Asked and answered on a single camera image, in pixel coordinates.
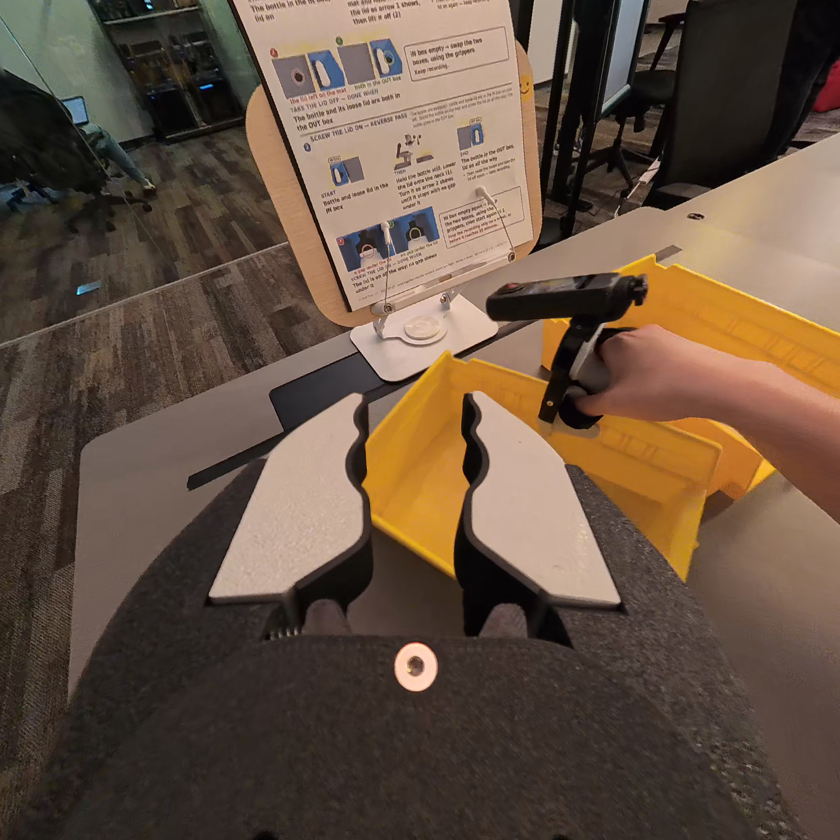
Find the wooden document board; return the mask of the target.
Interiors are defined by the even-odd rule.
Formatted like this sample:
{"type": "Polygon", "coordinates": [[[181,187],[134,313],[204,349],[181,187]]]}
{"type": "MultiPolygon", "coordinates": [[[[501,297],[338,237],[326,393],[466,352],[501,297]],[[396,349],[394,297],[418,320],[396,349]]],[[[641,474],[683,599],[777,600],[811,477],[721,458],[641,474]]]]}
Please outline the wooden document board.
{"type": "MultiPolygon", "coordinates": [[[[527,51],[519,43],[515,46],[518,74],[528,71],[532,74],[527,51]]],[[[526,210],[533,235],[528,242],[515,248],[516,260],[533,251],[543,223],[534,91],[532,99],[520,102],[528,189],[526,210]]],[[[342,299],[329,254],[319,237],[316,219],[263,87],[257,87],[248,102],[245,127],[250,152],[316,306],[327,319],[343,327],[355,328],[374,321],[376,316],[370,309],[350,311],[342,299]]]]}

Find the person's right hand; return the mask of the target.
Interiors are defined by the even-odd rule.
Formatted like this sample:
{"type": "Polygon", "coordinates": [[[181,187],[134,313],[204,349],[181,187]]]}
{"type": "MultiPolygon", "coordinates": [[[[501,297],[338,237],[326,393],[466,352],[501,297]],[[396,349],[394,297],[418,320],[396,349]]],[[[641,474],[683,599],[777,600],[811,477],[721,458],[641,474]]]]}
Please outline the person's right hand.
{"type": "Polygon", "coordinates": [[[591,417],[615,415],[666,422],[714,418],[740,360],[655,325],[620,332],[602,343],[604,391],[575,399],[591,417]]]}

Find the dark display cabinet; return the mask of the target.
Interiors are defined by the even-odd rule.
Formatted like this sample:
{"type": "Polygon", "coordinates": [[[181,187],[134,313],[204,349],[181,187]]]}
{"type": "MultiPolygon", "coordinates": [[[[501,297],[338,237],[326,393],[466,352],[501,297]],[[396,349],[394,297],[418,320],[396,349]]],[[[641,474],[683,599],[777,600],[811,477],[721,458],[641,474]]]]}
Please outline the dark display cabinet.
{"type": "Polygon", "coordinates": [[[89,1],[167,143],[239,127],[245,107],[199,1],[89,1]]]}

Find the person's right forearm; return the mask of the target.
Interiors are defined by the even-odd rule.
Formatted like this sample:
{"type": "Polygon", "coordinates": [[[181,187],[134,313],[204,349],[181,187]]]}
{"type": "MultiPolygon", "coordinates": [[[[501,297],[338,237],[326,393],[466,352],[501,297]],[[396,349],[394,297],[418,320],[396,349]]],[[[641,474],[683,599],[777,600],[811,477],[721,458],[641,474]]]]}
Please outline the person's right forearm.
{"type": "Polygon", "coordinates": [[[770,363],[715,363],[712,417],[745,437],[803,495],[839,521],[839,402],[770,363]]]}

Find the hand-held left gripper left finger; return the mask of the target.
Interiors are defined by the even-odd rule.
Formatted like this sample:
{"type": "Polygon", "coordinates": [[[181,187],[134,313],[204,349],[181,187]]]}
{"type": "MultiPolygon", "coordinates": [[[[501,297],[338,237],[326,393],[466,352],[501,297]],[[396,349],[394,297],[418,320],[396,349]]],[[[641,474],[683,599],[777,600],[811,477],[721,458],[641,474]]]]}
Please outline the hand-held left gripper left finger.
{"type": "Polygon", "coordinates": [[[284,437],[265,465],[208,593],[214,605],[272,604],[266,637],[299,635],[320,600],[350,604],[371,583],[363,488],[368,405],[345,396],[284,437]]]}

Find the black framed glass panel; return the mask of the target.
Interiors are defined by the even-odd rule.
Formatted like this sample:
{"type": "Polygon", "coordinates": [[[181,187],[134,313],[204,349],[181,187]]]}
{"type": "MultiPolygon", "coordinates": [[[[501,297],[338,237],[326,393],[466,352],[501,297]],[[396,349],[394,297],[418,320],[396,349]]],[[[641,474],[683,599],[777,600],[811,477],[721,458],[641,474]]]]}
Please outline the black framed glass panel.
{"type": "Polygon", "coordinates": [[[542,202],[565,206],[562,218],[543,216],[539,245],[572,236],[582,210],[582,186],[595,129],[628,97],[635,76],[649,1],[563,2],[549,111],[543,137],[542,202]]]}

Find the printed instruction sheet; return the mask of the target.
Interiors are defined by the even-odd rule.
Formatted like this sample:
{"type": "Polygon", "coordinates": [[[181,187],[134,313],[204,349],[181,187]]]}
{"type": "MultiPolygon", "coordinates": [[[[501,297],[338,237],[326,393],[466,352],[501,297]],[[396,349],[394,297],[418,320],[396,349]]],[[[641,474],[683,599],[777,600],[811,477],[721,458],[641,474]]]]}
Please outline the printed instruction sheet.
{"type": "Polygon", "coordinates": [[[508,2],[229,2],[346,312],[536,232],[508,2]]]}

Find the black office chair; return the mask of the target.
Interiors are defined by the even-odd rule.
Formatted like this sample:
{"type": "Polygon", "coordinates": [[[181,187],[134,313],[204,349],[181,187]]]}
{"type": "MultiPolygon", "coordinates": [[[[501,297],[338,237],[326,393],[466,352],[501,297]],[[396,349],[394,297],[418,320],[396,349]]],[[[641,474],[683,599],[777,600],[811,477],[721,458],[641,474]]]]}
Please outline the black office chair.
{"type": "Polygon", "coordinates": [[[77,128],[87,122],[87,117],[73,117],[68,101],[2,69],[2,161],[9,165],[8,180],[21,182],[51,203],[52,193],[85,196],[64,221],[73,235],[83,224],[106,233],[114,231],[114,208],[120,205],[152,212],[153,194],[143,192],[117,165],[91,148],[77,128]]]}
{"type": "Polygon", "coordinates": [[[591,173],[601,165],[605,165],[609,172],[618,169],[626,183],[626,190],[622,192],[622,197],[628,197],[634,188],[634,179],[627,167],[622,146],[627,120],[633,119],[634,132],[643,131],[648,111],[653,107],[666,109],[674,95],[675,85],[675,70],[637,71],[630,92],[613,111],[613,116],[619,126],[614,142],[609,147],[590,153],[586,172],[591,173]]]}
{"type": "Polygon", "coordinates": [[[689,2],[665,147],[644,205],[670,209],[757,163],[796,1],[689,2]]]}

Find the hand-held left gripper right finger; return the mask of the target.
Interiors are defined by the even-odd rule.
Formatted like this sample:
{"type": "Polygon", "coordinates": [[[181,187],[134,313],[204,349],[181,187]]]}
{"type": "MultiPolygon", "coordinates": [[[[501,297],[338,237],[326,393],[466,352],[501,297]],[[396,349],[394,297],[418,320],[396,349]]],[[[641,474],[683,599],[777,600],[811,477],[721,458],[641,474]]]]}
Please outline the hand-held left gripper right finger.
{"type": "Polygon", "coordinates": [[[468,482],[455,535],[465,629],[514,605],[527,629],[561,629],[558,607],[615,611],[622,599],[563,458],[483,392],[465,394],[468,482]]]}

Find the yellow plastic bin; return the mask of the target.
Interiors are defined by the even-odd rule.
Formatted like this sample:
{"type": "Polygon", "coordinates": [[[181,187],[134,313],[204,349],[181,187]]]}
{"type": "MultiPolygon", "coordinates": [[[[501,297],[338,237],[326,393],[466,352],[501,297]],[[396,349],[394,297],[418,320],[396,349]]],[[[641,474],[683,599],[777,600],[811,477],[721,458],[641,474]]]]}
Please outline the yellow plastic bin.
{"type": "MultiPolygon", "coordinates": [[[[463,398],[475,391],[538,428],[544,382],[446,352],[371,430],[365,447],[373,524],[450,577],[467,489],[463,398]]],[[[686,581],[721,445],[666,423],[608,417],[598,428],[595,437],[553,432],[548,443],[581,468],[686,581]]]]}
{"type": "MultiPolygon", "coordinates": [[[[655,323],[685,339],[740,358],[776,364],[799,381],[838,396],[838,333],[680,265],[653,256],[622,273],[645,275],[643,305],[606,327],[655,323]]],[[[618,507],[702,508],[722,491],[738,500],[769,478],[770,462],[740,434],[706,419],[639,423],[607,417],[593,440],[563,438],[581,467],[618,507]]]]}

